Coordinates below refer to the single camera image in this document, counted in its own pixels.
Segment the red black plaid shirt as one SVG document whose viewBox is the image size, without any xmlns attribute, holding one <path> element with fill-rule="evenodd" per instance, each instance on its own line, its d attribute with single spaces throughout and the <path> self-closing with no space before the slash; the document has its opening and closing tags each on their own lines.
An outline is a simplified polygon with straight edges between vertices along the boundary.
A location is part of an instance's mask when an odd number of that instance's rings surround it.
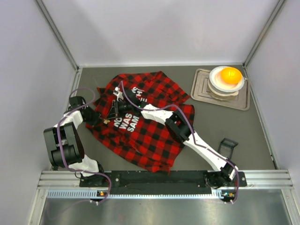
<svg viewBox="0 0 300 225">
<path fill-rule="evenodd" d="M 184 144 L 176 142 L 167 128 L 155 121 L 146 120 L 137 112 L 129 111 L 120 118 L 108 119 L 116 96 L 114 89 L 123 82 L 141 101 L 162 108 L 175 104 L 194 122 L 195 108 L 185 104 L 189 95 L 162 71 L 141 74 L 119 74 L 104 88 L 98 87 L 100 98 L 94 102 L 101 121 L 87 129 L 104 146 L 128 162 L 150 172 L 169 173 Z"/>
</svg>

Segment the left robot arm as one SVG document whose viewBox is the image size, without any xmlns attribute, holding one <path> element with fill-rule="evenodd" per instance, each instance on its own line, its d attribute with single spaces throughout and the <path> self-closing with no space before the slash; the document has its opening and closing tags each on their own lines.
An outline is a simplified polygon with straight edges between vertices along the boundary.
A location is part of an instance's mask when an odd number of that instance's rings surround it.
<svg viewBox="0 0 300 225">
<path fill-rule="evenodd" d="M 100 114 L 87 106 L 81 96 L 69 98 L 70 106 L 60 121 L 54 127 L 44 130 L 46 149 L 51 165 L 70 169 L 80 174 L 81 187 L 101 187 L 109 185 L 109 180 L 103 176 L 101 164 L 89 158 L 84 153 L 84 147 L 77 129 L 82 123 L 94 126 L 101 121 Z"/>
</svg>

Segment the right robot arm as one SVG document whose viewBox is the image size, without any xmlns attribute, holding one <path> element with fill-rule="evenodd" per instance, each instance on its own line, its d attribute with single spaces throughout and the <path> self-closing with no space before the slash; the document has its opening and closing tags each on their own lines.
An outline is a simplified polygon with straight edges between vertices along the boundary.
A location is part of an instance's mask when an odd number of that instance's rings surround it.
<svg viewBox="0 0 300 225">
<path fill-rule="evenodd" d="M 210 187 L 217 189 L 232 183 L 239 188 L 240 178 L 236 164 L 212 149 L 198 135 L 177 105 L 172 104 L 158 108 L 146 102 L 135 105 L 131 101 L 114 100 L 109 113 L 119 116 L 130 110 L 139 111 L 144 119 L 164 125 L 175 141 L 188 146 L 205 159 L 213 169 L 212 172 L 206 172 L 204 175 L 204 179 Z"/>
</svg>

